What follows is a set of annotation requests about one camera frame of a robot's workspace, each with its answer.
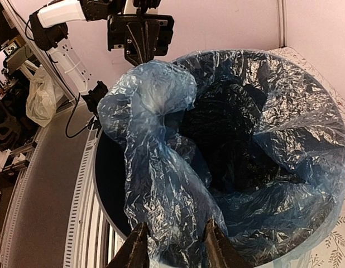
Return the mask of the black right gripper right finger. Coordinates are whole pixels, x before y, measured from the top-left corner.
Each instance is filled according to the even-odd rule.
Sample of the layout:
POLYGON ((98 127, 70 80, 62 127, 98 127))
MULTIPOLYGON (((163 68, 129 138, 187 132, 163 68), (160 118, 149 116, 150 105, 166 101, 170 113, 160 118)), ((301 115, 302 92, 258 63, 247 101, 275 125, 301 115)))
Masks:
POLYGON ((205 225, 203 239, 209 267, 251 267, 251 264, 245 261, 232 246, 228 237, 225 236, 213 218, 209 219, 205 225))

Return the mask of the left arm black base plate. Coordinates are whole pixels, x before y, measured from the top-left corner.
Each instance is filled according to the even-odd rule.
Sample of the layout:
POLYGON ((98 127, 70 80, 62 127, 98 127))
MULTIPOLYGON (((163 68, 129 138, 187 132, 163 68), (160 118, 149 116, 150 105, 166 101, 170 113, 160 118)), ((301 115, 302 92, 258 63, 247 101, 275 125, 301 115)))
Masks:
POLYGON ((94 114, 95 121, 93 121, 93 129, 100 129, 100 121, 98 117, 97 106, 99 101, 108 93, 107 86, 102 81, 97 81, 97 85, 89 90, 86 95, 83 95, 82 98, 85 101, 88 110, 94 114))

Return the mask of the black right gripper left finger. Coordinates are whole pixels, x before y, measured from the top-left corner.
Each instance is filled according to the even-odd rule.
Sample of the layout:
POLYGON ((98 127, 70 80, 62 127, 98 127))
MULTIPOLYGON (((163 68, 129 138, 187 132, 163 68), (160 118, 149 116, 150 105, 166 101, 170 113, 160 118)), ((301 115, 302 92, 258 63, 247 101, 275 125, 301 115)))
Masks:
POLYGON ((147 251, 149 234, 147 223, 136 225, 106 268, 149 267, 150 260, 147 251))

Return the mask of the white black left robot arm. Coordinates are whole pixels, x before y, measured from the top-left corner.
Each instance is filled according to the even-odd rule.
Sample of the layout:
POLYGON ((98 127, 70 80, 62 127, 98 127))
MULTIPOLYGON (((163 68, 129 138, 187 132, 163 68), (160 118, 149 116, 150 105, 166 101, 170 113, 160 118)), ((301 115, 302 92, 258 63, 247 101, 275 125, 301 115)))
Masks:
POLYGON ((81 95, 100 87, 68 43, 71 21, 107 21, 108 50, 122 49, 133 66, 165 56, 174 19, 160 15, 160 1, 52 1, 29 16, 33 41, 60 64, 81 95))

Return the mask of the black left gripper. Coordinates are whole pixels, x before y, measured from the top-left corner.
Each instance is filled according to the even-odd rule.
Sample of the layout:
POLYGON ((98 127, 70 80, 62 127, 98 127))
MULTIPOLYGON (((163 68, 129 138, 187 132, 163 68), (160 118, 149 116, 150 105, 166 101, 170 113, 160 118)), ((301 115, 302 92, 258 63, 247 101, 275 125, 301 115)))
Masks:
POLYGON ((107 49, 124 49, 124 58, 138 66, 167 55, 173 37, 171 15, 149 14, 160 1, 80 1, 87 21, 107 21, 107 49))

